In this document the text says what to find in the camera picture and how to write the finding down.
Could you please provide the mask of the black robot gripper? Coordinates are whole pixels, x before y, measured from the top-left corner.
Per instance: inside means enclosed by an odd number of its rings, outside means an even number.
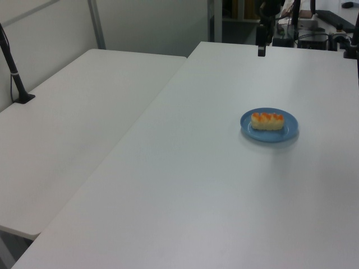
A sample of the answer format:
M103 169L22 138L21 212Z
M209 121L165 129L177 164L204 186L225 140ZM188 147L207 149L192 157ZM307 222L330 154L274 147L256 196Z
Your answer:
M256 28L256 46L258 48L257 55L259 57L265 56L266 45L269 46L272 43L273 27L269 24L276 19L276 15L280 12L281 6L281 0L264 0L258 3L258 15L262 24Z

